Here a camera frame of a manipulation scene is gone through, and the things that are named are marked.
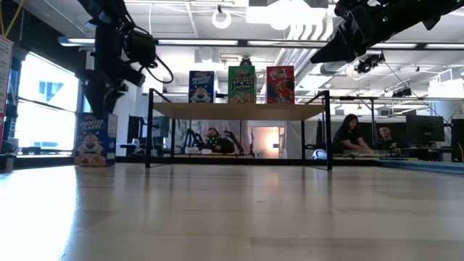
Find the large bright window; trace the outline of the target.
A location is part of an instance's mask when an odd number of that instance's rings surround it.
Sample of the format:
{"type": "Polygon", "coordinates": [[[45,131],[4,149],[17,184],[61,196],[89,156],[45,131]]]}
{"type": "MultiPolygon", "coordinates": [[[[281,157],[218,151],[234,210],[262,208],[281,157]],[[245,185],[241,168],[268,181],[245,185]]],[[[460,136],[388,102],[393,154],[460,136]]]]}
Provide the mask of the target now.
{"type": "Polygon", "coordinates": [[[18,118],[14,137],[21,147],[71,150],[79,80],[53,62],[30,52],[21,62],[18,118]]]}

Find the wooden shelf black metal legs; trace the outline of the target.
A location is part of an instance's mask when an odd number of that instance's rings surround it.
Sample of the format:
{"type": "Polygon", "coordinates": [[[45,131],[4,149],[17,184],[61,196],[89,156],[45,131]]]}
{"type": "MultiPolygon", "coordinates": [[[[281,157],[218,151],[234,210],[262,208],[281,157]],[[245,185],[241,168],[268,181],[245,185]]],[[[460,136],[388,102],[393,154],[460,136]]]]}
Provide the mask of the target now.
{"type": "Polygon", "coordinates": [[[321,166],[320,159],[306,158],[305,121],[325,114],[326,131],[326,169],[331,170],[334,165],[331,142],[330,94],[321,91],[303,105],[297,104],[201,104],[201,103],[172,103],[163,94],[159,96],[163,102],[155,102],[157,90],[149,90],[148,126],[146,138],[145,166],[150,167],[154,162],[150,155],[152,147],[152,118],[158,112],[172,120],[171,144],[175,144],[175,123],[177,120],[258,120],[258,121],[299,121],[301,128],[301,158],[300,159],[251,159],[247,157],[177,157],[174,149],[170,150],[172,164],[200,164],[200,165],[276,165],[276,166],[321,166]]]}

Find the green Apple Jacks cereal box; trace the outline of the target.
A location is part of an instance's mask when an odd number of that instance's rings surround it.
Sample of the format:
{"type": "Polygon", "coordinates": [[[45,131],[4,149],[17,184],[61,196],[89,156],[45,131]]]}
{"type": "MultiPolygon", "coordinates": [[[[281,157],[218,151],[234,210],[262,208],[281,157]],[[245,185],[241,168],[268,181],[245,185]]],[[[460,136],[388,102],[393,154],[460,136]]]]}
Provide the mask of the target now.
{"type": "Polygon", "coordinates": [[[228,68],[228,103],[255,104],[256,79],[254,66],[228,68]]]}

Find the blue Frosted Flakes cereal box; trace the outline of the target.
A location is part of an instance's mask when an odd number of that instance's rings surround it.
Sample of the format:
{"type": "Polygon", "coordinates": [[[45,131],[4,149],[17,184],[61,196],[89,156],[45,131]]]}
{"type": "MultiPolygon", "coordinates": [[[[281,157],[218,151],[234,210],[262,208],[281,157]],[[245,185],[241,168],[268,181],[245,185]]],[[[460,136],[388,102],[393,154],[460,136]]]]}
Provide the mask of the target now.
{"type": "Polygon", "coordinates": [[[188,85],[189,103],[213,103],[215,73],[213,71],[190,71],[188,85]]]}
{"type": "Polygon", "coordinates": [[[109,167],[115,164],[117,115],[77,115],[74,160],[78,166],[109,167]]]}

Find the blue low platform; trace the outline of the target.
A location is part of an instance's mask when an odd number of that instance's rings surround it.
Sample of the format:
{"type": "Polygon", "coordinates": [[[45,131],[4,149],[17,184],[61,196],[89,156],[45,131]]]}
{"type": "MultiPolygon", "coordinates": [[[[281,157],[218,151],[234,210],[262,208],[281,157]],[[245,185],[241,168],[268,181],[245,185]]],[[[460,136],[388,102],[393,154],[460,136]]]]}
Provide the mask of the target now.
{"type": "Polygon", "coordinates": [[[433,173],[464,175],[464,163],[461,162],[427,162],[406,160],[378,160],[380,167],[390,167],[404,170],[417,170],[433,173]]]}

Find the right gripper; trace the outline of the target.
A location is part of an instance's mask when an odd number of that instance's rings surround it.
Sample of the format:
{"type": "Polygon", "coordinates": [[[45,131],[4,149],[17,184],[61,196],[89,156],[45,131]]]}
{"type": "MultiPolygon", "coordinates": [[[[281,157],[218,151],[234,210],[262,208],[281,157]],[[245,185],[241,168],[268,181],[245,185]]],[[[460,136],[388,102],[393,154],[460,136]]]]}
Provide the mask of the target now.
{"type": "Polygon", "coordinates": [[[363,37],[336,34],[323,48],[311,58],[311,62],[351,62],[366,53],[367,49],[381,42],[380,38],[366,41],[363,37]]]}

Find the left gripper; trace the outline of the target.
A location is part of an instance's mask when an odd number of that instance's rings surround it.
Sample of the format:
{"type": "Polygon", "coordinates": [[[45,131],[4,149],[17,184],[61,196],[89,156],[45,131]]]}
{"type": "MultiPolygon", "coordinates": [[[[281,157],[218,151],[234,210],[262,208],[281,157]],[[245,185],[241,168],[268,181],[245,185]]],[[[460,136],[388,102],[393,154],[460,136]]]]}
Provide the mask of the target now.
{"type": "Polygon", "coordinates": [[[122,52],[123,37],[120,32],[111,25],[98,26],[94,68],[78,70],[78,78],[87,83],[83,86],[83,93],[93,114],[98,117],[113,113],[117,100],[125,95],[124,91],[110,87],[120,87],[124,80],[141,87],[145,81],[141,72],[122,60],[122,52]]]}

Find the person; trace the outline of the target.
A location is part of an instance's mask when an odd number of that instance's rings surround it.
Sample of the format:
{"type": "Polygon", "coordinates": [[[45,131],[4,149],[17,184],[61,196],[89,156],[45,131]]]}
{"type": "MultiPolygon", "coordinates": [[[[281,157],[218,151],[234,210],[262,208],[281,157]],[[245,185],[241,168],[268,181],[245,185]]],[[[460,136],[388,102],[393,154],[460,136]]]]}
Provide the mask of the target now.
{"type": "Polygon", "coordinates": [[[207,131],[207,148],[212,152],[219,152],[221,150],[220,134],[215,128],[210,128],[207,131]]]}
{"type": "Polygon", "coordinates": [[[391,129],[382,125],[379,128],[379,138],[374,144],[374,148],[377,150],[389,150],[394,151],[399,149],[399,143],[392,138],[391,129]]]}
{"type": "Polygon", "coordinates": [[[368,151],[370,147],[366,144],[358,130],[359,120],[354,114],[347,115],[342,124],[335,132],[333,138],[334,154],[342,154],[345,151],[368,151]]]}

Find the black computer monitor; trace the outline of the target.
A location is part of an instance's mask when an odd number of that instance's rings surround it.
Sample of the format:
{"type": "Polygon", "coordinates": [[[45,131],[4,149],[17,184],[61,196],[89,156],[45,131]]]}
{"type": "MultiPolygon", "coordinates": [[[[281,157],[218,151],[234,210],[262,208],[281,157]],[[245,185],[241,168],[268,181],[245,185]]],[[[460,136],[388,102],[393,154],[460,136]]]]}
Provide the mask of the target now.
{"type": "Polygon", "coordinates": [[[445,141],[444,119],[440,116],[407,115],[406,134],[412,142],[445,141]]]}
{"type": "Polygon", "coordinates": [[[167,138],[170,133],[170,118],[165,116],[156,116],[152,118],[152,136],[167,138]]]}
{"type": "Polygon", "coordinates": [[[452,120],[452,161],[464,162],[464,119],[452,120]]]}

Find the bright ceiling light panel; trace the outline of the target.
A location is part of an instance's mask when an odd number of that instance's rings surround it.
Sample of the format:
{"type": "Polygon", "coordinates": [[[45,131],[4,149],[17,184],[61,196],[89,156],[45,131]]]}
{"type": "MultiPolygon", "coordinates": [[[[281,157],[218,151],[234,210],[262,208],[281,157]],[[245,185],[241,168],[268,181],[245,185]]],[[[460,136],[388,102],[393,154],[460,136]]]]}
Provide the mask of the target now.
{"type": "Polygon", "coordinates": [[[249,0],[246,22],[285,30],[290,25],[316,25],[334,16],[338,0],[249,0]]]}

